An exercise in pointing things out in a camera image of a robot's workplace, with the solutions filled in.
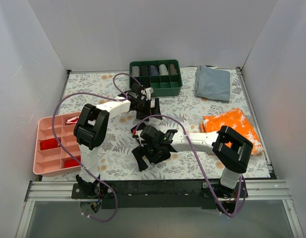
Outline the light blue cloth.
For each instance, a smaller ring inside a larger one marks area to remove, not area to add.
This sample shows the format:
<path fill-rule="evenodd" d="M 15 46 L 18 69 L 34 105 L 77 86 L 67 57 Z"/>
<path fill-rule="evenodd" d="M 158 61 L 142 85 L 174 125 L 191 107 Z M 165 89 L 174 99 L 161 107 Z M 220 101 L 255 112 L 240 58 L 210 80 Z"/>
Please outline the light blue cloth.
<path fill-rule="evenodd" d="M 230 72 L 199 65 L 196 71 L 195 96 L 230 101 Z"/>

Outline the orange white patterned cloth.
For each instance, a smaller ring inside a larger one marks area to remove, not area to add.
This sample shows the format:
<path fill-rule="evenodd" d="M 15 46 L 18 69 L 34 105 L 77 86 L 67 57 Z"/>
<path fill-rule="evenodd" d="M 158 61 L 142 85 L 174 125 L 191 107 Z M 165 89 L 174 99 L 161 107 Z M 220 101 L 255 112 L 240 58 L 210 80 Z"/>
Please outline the orange white patterned cloth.
<path fill-rule="evenodd" d="M 213 132 L 220 130 L 224 125 L 233 128 L 253 144 L 252 155 L 257 155 L 264 151 L 254 127 L 239 108 L 220 115 L 204 116 L 200 129 L 203 133 Z"/>

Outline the black boxer underwear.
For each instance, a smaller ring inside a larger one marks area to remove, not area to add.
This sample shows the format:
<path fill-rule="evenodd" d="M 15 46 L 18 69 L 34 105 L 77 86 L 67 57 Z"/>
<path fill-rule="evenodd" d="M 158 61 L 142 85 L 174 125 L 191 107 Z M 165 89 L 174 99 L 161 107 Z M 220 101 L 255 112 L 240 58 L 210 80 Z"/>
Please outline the black boxer underwear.
<path fill-rule="evenodd" d="M 136 130 L 136 126 L 134 126 L 133 128 L 131 128 L 131 133 L 132 133 L 132 137 L 135 138 L 138 143 L 140 144 L 140 146 L 144 147 L 146 145 L 146 141 L 141 137 L 141 133 L 143 131 L 143 129 L 146 127 L 147 125 L 145 123 L 142 123 L 139 125 L 138 129 Z"/>

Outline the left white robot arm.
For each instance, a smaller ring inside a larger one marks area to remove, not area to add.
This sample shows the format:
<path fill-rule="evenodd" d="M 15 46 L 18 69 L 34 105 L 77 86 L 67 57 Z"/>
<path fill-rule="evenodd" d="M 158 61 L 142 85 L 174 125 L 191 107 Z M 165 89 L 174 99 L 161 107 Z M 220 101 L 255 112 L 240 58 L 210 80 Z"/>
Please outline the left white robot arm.
<path fill-rule="evenodd" d="M 159 99 L 151 106 L 153 88 L 134 83 L 131 89 L 121 93 L 112 101 L 100 105 L 86 104 L 74 128 L 74 136 L 80 149 L 82 168 L 76 180 L 88 198 L 99 195 L 98 170 L 99 148 L 104 142 L 108 122 L 129 111 L 136 112 L 136 119 L 143 120 L 160 113 Z"/>

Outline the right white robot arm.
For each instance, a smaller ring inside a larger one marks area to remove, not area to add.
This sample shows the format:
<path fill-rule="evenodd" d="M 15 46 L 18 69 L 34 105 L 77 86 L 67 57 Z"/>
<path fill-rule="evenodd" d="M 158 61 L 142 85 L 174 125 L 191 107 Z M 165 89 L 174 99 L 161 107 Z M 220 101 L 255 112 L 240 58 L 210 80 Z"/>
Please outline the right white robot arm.
<path fill-rule="evenodd" d="M 240 176 L 247 171 L 253 149 L 248 139 L 226 125 L 219 131 L 189 135 L 176 129 L 162 132 L 144 123 L 131 131 L 139 143 L 132 151 L 139 171 L 148 168 L 144 158 L 151 164 L 158 164 L 169 159 L 171 153 L 196 150 L 214 154 L 224 165 L 219 184 L 214 190 L 224 197 L 230 197 L 236 192 Z"/>

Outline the black speckled rolled sock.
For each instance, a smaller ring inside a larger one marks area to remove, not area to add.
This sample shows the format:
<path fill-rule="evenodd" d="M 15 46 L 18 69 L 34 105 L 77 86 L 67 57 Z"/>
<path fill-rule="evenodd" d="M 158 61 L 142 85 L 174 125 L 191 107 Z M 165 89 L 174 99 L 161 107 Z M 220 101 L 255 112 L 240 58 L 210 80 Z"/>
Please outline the black speckled rolled sock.
<path fill-rule="evenodd" d="M 149 76 L 150 70 L 148 65 L 141 65 L 140 67 L 141 77 Z"/>

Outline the green compartment organizer box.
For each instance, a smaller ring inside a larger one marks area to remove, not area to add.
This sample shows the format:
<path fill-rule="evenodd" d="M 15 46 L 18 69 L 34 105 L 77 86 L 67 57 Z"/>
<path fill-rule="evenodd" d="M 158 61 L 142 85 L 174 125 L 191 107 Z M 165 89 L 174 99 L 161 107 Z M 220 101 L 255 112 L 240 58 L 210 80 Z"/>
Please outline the green compartment organizer box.
<path fill-rule="evenodd" d="M 148 65 L 150 67 L 151 64 L 155 65 L 159 69 L 160 64 L 165 64 L 167 69 L 169 70 L 170 64 L 175 64 L 178 74 L 177 75 L 165 75 L 165 76 L 145 76 L 141 77 L 141 73 L 139 77 L 133 79 L 129 78 L 129 87 L 131 87 L 136 81 L 138 81 L 141 85 L 146 88 L 151 87 L 153 89 L 154 97 L 171 97 L 178 96 L 183 86 L 182 77 L 180 72 L 179 61 L 176 59 L 163 59 L 163 60 L 149 60 L 149 61 L 132 61 L 129 63 L 129 74 L 131 75 L 131 67 L 141 65 Z"/>

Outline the blue patterned rolled sock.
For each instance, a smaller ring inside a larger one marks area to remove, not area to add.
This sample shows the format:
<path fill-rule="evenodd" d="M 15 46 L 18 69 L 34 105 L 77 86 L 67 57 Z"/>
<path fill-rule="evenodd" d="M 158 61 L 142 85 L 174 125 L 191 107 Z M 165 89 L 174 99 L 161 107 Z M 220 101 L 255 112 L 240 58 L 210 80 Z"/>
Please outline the blue patterned rolled sock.
<path fill-rule="evenodd" d="M 150 76 L 159 76 L 159 71 L 157 66 L 151 64 L 149 69 L 150 69 Z"/>

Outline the brown rolled sock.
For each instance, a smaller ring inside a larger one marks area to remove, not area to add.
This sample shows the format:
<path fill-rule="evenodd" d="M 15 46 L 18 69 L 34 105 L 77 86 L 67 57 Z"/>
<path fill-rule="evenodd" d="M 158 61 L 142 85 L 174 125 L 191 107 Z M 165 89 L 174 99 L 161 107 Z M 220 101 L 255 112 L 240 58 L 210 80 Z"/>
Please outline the brown rolled sock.
<path fill-rule="evenodd" d="M 170 75 L 177 75 L 178 74 L 178 71 L 177 71 L 177 68 L 175 66 L 175 64 L 170 64 L 169 65 L 169 74 Z"/>

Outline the red white rolled cloth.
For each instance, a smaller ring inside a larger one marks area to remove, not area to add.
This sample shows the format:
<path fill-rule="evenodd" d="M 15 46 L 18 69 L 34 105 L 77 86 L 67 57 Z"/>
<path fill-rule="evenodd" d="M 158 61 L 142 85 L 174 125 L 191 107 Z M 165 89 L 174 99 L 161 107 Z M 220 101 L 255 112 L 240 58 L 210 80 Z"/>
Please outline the red white rolled cloth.
<path fill-rule="evenodd" d="M 78 122 L 79 117 L 72 117 L 66 121 L 67 125 L 76 124 Z"/>

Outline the red rolled cloth lower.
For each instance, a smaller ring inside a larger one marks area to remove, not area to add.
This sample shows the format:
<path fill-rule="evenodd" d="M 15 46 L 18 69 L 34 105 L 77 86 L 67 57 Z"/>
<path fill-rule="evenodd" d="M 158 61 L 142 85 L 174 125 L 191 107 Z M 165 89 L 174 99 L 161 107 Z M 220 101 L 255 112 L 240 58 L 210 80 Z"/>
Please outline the red rolled cloth lower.
<path fill-rule="evenodd" d="M 76 166 L 80 166 L 80 164 L 74 159 L 65 161 L 63 165 L 64 168 L 71 168 Z"/>

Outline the red rolled cloth middle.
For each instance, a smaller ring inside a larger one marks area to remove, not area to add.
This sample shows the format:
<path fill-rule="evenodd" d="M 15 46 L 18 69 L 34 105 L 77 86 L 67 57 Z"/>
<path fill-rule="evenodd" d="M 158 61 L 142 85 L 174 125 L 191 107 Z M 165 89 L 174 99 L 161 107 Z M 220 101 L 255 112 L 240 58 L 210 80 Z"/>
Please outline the red rolled cloth middle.
<path fill-rule="evenodd" d="M 40 142 L 40 150 L 41 151 L 54 149 L 54 148 L 58 148 L 58 147 L 59 147 L 59 143 L 57 142 L 57 140 L 55 138 L 42 140 Z"/>

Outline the aluminium frame rail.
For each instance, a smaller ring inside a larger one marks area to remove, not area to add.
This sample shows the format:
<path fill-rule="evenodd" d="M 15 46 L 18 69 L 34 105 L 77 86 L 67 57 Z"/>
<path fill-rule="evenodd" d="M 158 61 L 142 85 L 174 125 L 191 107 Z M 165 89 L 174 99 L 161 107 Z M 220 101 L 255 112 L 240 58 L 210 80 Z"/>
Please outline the aluminium frame rail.
<path fill-rule="evenodd" d="M 285 180 L 246 180 L 248 200 L 291 200 Z M 34 181 L 29 184 L 25 201 L 73 201 L 74 181 Z"/>

